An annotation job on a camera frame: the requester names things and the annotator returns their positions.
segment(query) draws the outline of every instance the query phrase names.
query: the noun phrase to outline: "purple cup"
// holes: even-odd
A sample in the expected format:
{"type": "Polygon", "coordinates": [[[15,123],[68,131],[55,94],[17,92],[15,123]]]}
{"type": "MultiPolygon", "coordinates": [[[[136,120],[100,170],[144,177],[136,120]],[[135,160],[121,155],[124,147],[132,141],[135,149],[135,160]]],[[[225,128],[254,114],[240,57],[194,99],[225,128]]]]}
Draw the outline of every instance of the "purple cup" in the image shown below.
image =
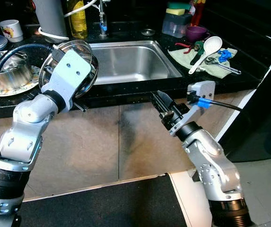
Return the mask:
{"type": "Polygon", "coordinates": [[[210,37],[207,29],[198,26],[189,26],[186,29],[186,38],[190,43],[194,43],[199,40],[207,39],[210,37]]]}

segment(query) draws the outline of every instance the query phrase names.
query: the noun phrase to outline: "dish soap bottle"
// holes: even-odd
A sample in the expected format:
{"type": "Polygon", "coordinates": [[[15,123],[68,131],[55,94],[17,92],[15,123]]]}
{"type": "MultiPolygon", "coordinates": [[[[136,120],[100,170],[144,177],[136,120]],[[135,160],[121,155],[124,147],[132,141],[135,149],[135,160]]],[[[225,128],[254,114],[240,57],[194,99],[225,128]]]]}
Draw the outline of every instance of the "dish soap bottle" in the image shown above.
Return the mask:
{"type": "MultiPolygon", "coordinates": [[[[83,0],[67,0],[67,9],[69,12],[83,6],[83,0]]],[[[73,37],[78,39],[85,39],[87,37],[87,24],[84,9],[69,16],[69,23],[73,37]]]]}

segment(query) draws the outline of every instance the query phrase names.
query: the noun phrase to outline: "white spoon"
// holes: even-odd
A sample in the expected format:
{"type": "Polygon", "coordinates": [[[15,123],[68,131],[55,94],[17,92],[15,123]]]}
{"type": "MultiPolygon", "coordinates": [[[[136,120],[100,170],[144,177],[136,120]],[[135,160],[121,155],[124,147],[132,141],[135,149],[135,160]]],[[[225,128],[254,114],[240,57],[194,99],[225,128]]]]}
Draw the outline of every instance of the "white spoon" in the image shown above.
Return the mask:
{"type": "Polygon", "coordinates": [[[193,74],[199,65],[207,58],[209,55],[217,52],[222,46],[222,40],[218,36],[212,36],[207,39],[203,45],[205,52],[202,54],[201,58],[192,66],[189,70],[189,74],[193,74]]]}

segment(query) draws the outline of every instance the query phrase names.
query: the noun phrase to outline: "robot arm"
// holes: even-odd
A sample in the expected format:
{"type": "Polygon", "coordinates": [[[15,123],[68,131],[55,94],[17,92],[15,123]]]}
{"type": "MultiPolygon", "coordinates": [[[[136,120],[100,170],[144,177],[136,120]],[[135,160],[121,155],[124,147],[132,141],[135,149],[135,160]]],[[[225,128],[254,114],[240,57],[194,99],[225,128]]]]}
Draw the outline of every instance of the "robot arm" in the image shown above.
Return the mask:
{"type": "Polygon", "coordinates": [[[42,133],[59,112],[68,112],[91,65],[74,50],[56,48],[58,64],[49,83],[31,101],[24,101],[13,112],[13,124],[0,139],[0,225],[11,226],[24,198],[24,188],[42,147],[42,133]]]}
{"type": "MultiPolygon", "coordinates": [[[[213,98],[214,81],[199,82],[188,87],[188,95],[213,98]]],[[[250,227],[251,222],[240,177],[223,148],[195,120],[203,114],[204,103],[194,102],[189,109],[177,104],[166,93],[153,94],[152,103],[160,113],[162,123],[172,136],[182,141],[182,147],[195,165],[209,200],[213,225],[218,227],[250,227]]]]}

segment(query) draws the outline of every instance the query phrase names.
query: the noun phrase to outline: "plate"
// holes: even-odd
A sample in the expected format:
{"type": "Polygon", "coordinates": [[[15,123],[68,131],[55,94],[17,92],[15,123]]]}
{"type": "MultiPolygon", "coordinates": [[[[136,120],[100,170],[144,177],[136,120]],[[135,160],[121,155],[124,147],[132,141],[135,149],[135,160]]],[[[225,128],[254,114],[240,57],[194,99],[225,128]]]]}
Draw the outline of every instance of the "plate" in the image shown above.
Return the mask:
{"type": "Polygon", "coordinates": [[[31,71],[32,71],[33,77],[31,79],[31,81],[28,82],[28,84],[26,84],[18,89],[14,89],[14,90],[0,90],[0,97],[14,96],[17,94],[21,94],[25,91],[28,91],[28,90],[34,88],[36,85],[38,85],[40,68],[32,65],[31,71]]]}

